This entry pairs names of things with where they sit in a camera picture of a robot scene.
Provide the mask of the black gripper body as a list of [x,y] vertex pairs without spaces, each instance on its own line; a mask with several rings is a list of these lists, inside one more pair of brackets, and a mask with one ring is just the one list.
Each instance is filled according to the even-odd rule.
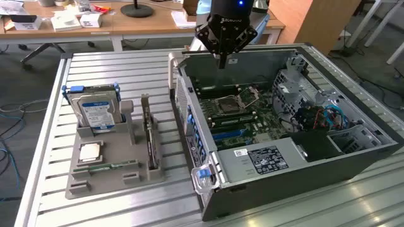
[[246,27],[250,25],[252,0],[213,0],[208,23],[213,34],[220,40],[222,51],[222,27]]

